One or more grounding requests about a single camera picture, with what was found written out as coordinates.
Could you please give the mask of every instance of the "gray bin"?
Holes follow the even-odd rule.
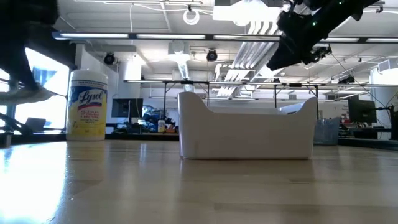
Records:
[[[322,146],[336,146],[341,118],[317,121],[313,143]]]

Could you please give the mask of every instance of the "lysol disinfecting wipes container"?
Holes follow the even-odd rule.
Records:
[[[72,72],[69,87],[67,140],[104,140],[108,77],[90,70],[76,70]]]

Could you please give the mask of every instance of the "security camera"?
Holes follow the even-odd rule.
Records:
[[[108,52],[106,53],[106,56],[104,58],[104,63],[107,65],[114,65],[118,62],[118,60],[116,59],[116,57],[114,56],[114,53],[112,52]]]
[[[217,53],[215,49],[210,49],[209,52],[207,53],[207,61],[208,62],[215,62],[217,60]]]

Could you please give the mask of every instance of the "lysol logo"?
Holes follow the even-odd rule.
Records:
[[[77,110],[87,107],[102,106],[102,97],[104,91],[101,90],[87,90],[79,94],[79,106]]]

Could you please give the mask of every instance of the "computer monitor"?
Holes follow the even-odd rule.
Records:
[[[376,105],[374,101],[348,100],[348,113],[351,122],[376,123]]]
[[[141,118],[144,99],[113,99],[113,118]]]

